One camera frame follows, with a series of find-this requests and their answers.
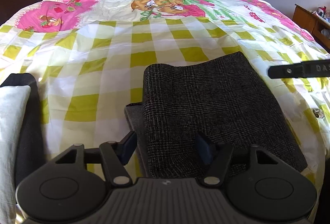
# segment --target bed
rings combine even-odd
[[[262,0],[43,0],[0,26],[0,81],[27,72],[39,82],[51,158],[74,143],[121,140],[129,131],[124,107],[141,101],[148,65],[194,65],[237,51],[279,102],[308,163],[302,174],[320,193],[330,148],[329,79],[271,80],[267,69],[329,54]],[[126,168],[140,176],[135,156]]]

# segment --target white pillow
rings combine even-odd
[[[30,86],[0,88],[0,223],[14,224],[16,199],[14,168],[19,132]]]

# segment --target pink floral pattern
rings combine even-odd
[[[200,4],[203,4],[203,5],[214,6],[214,4],[212,4],[212,3],[210,3],[210,2],[208,2],[206,0],[196,0],[196,1],[198,1]]]
[[[299,33],[300,35],[302,35],[305,39],[307,39],[309,41],[314,41],[314,38],[307,31],[301,29],[290,18],[288,18],[287,16],[285,16],[278,10],[275,10],[274,8],[270,7],[266,3],[259,1],[259,0],[241,0],[241,1],[248,2],[251,5],[259,7],[266,14],[277,18],[284,26],[288,27],[290,30],[295,31],[296,33]]]
[[[92,9],[98,0],[43,1],[33,10],[27,11],[16,22],[16,27],[30,32],[57,32],[73,29],[79,17]]]

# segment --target cartoon animal print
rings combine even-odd
[[[42,15],[40,19],[42,20],[41,22],[42,28],[48,28],[52,26],[57,27],[59,24],[63,24],[63,21],[60,18],[56,19],[51,16]]]

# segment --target green checkered pattern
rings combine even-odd
[[[74,143],[98,147],[129,131],[124,107],[142,100],[143,72],[154,63],[194,65],[241,51],[277,98],[308,162],[303,174],[321,189],[330,145],[329,80],[270,80],[270,65],[326,59],[316,42],[279,26],[207,18],[94,22],[81,29],[31,33],[0,28],[1,80],[28,72],[39,81],[48,153]],[[321,108],[325,119],[317,119]],[[139,176],[136,158],[127,166]]]

